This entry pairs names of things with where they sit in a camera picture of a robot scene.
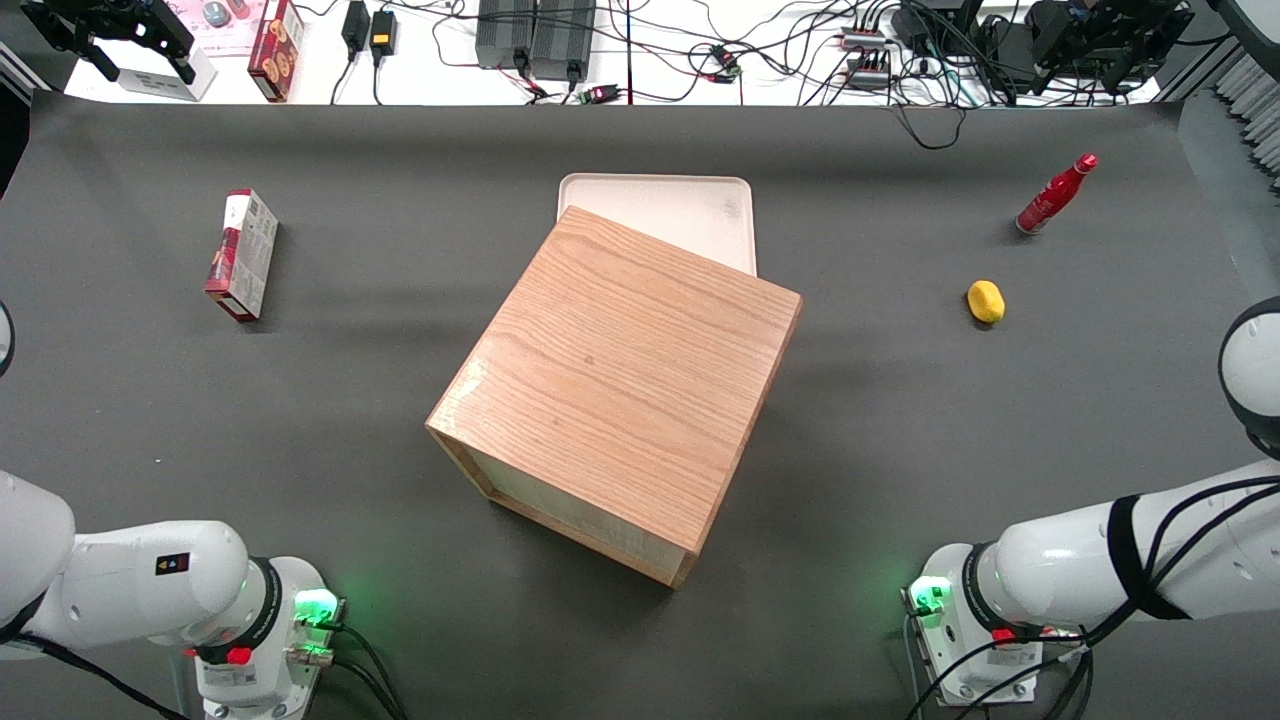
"cardboard box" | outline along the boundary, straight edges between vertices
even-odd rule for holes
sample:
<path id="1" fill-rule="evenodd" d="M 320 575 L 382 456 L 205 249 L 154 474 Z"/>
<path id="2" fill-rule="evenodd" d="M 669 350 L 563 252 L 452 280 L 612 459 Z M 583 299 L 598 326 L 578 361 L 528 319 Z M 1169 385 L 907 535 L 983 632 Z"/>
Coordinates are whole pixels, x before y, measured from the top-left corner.
<path id="1" fill-rule="evenodd" d="M 426 427 L 489 500 L 676 588 L 801 305 L 570 208 Z"/>
<path id="2" fill-rule="evenodd" d="M 302 18 L 291 0 L 269 0 L 262 8 L 248 74 L 268 102 L 284 102 L 298 68 L 302 49 Z"/>
<path id="3" fill-rule="evenodd" d="M 252 190 L 227 193 L 223 242 L 209 268 L 205 292 L 242 323 L 261 316 L 278 227 L 275 215 Z"/>

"white box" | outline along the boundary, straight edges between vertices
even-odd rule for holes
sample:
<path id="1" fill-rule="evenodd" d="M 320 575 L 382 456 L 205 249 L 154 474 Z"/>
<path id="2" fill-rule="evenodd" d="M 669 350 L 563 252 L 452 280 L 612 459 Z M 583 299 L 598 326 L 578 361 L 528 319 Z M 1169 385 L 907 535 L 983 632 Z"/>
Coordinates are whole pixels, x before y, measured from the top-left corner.
<path id="1" fill-rule="evenodd" d="M 561 181 L 556 217 L 570 205 L 755 274 L 751 186 L 741 178 L 573 173 Z"/>
<path id="2" fill-rule="evenodd" d="M 196 79 L 191 85 L 182 82 L 180 77 L 173 74 L 169 60 L 156 53 L 147 50 L 145 56 L 133 53 L 125 55 L 129 58 L 128 63 L 134 67 L 125 68 L 116 63 L 120 68 L 120 77 L 115 82 L 131 92 L 198 102 L 214 78 L 218 77 L 218 70 L 214 69 L 212 63 L 200 47 L 192 49 L 191 56 L 187 59 L 191 69 L 196 70 Z"/>

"white table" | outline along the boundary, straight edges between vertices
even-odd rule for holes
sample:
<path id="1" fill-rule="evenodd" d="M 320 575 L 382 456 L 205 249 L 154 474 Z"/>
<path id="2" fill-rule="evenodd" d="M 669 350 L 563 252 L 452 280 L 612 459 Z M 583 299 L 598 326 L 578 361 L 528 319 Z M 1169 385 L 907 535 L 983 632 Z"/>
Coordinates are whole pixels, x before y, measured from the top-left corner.
<path id="1" fill-rule="evenodd" d="M 604 10 L 608 3 L 613 3 L 614 9 L 625 8 L 627 0 L 599 0 L 600 9 L 596 12 L 596 28 L 600 31 L 593 41 L 591 64 L 589 77 L 582 87 L 594 85 L 617 83 L 626 87 L 627 82 L 627 54 L 626 42 L 618 37 L 625 37 L 625 17 L 621 12 L 611 14 Z M 716 29 L 727 37 L 737 38 L 741 33 L 751 28 L 758 22 L 773 15 L 782 6 L 782 0 L 707 0 L 710 6 L 712 22 Z M 748 40 L 755 45 L 776 42 L 787 36 L 788 29 L 805 13 L 823 8 L 826 1 L 814 1 L 804 5 L 787 8 L 780 19 L 769 23 L 753 33 Z M 1019 3 L 1018 15 L 1020 17 L 1029 1 Z M 372 13 L 380 8 L 379 3 L 366 0 L 369 10 Z M 700 42 L 701 38 L 675 33 L 645 23 L 650 20 L 666 26 L 678 27 L 691 32 L 716 35 L 708 24 L 707 8 L 692 0 L 631 0 L 634 8 L 631 38 L 634 42 L 652 44 L 681 53 L 662 53 L 660 56 L 650 54 L 639 46 L 632 46 L 632 81 L 637 91 L 650 95 L 677 97 L 684 95 L 692 85 L 692 91 L 682 100 L 686 105 L 796 105 L 796 97 L 809 97 L 818 85 L 808 83 L 800 77 L 782 77 L 772 70 L 758 55 L 748 55 L 741 59 L 742 77 L 739 83 L 717 85 L 704 79 L 694 82 L 690 76 L 680 70 L 687 70 L 689 63 L 682 54 L 684 50 Z M 315 4 L 317 10 L 326 6 L 320 0 Z M 333 10 L 323 17 L 301 10 L 303 20 L 307 23 L 306 35 L 302 42 L 301 60 L 294 77 L 292 104 L 328 104 L 334 83 L 342 74 L 347 64 L 346 46 L 339 37 L 343 17 L 346 13 L 346 0 L 337 0 Z M 479 4 L 471 0 L 461 13 L 474 15 Z M 1009 14 L 1014 9 L 1012 0 L 989 0 L 983 8 L 984 13 Z M 480 68 L 454 68 L 442 64 L 440 55 L 448 63 L 471 64 L 475 63 L 475 24 L 476 20 L 447 19 L 436 26 L 440 14 L 447 8 L 435 6 L 422 10 L 413 10 L 404 6 L 390 5 L 399 20 L 399 38 L 397 54 L 383 61 L 379 74 L 379 99 L 385 105 L 520 105 L 530 100 L 530 94 L 518 87 L 517 83 L 503 77 L 498 70 Z M 881 29 L 891 32 L 890 15 L 886 12 L 881 19 Z M 622 29 L 617 33 L 613 22 Z M 803 27 L 808 27 L 805 20 Z M 819 45 L 815 51 L 804 61 L 804 68 L 812 67 L 809 72 L 814 78 L 822 79 L 837 67 L 845 53 L 840 50 L 833 35 L 841 24 L 851 24 L 850 19 L 832 19 L 813 35 L 813 45 Z M 431 29 L 436 27 L 439 38 L 439 54 L 436 40 L 433 38 Z M 129 42 L 111 41 L 102 42 L 106 53 L 122 67 L 134 67 L 145 69 L 143 65 L 164 69 L 166 65 L 157 56 L 137 47 Z M 800 60 L 803 38 L 791 45 L 791 61 L 795 65 Z M 781 47 L 771 53 L 781 59 Z M 910 58 L 910 53 L 902 49 L 893 50 L 893 69 L 899 72 L 902 61 Z M 262 104 L 266 100 L 248 77 L 246 58 L 215 58 L 212 60 L 218 68 L 218 78 L 212 82 L 202 102 L 210 104 Z M 362 53 L 349 77 L 343 82 L 339 91 L 338 104 L 342 105 L 371 105 L 372 94 L 372 59 L 369 51 Z M 956 73 L 956 79 L 961 79 L 969 97 L 984 102 L 988 95 L 983 85 L 973 76 L 973 70 L 961 69 Z M 567 88 L 564 82 L 540 83 L 548 92 L 562 94 Z M 933 99 L 943 97 L 942 81 L 906 81 L 901 86 L 902 95 L 916 104 L 928 104 Z M 1158 87 L 1155 82 L 1148 82 L 1142 88 L 1133 91 L 1128 96 L 1129 102 L 1142 102 L 1151 100 Z M 97 70 L 81 61 L 67 85 L 67 94 L 90 100 L 106 102 L 177 102 L 147 95 L 128 92 L 119 86 L 108 82 Z M 1056 83 L 1044 97 L 1027 97 L 1021 104 L 1048 104 L 1064 102 L 1073 97 L 1068 83 Z M 1111 104 L 1110 96 L 1097 95 L 1101 104 Z M 827 100 L 835 99 L 838 105 L 886 105 L 886 94 L 856 94 L 844 91 L 836 97 L 835 90 L 827 94 Z M 636 105 L 654 104 L 654 100 L 636 96 Z M 626 99 L 616 104 L 626 104 Z M 961 95 L 961 104 L 969 101 Z"/>

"red and white box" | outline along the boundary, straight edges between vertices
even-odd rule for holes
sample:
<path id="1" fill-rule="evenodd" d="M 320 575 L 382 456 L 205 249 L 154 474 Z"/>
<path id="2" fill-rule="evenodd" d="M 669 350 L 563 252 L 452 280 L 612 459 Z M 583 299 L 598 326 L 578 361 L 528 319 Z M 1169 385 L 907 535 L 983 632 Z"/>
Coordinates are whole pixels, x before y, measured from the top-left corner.
<path id="1" fill-rule="evenodd" d="M 298 72 L 303 27 L 298 10 L 289 0 L 268 0 L 262 8 L 257 40 L 248 56 L 248 74 L 268 102 L 289 99 L 289 87 Z"/>
<path id="2" fill-rule="evenodd" d="M 223 243 L 214 254 L 205 293 L 241 323 L 262 313 L 266 273 L 271 268 L 279 220 L 252 190 L 227 193 Z"/>

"wooden box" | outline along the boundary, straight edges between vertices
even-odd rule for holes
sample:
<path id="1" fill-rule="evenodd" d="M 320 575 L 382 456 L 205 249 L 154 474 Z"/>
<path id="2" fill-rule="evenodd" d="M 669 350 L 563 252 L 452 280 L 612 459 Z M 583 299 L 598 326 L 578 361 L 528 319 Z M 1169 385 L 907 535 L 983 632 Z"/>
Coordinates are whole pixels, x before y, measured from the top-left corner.
<path id="1" fill-rule="evenodd" d="M 801 305 L 570 208 L 426 427 L 489 500 L 677 588 Z"/>

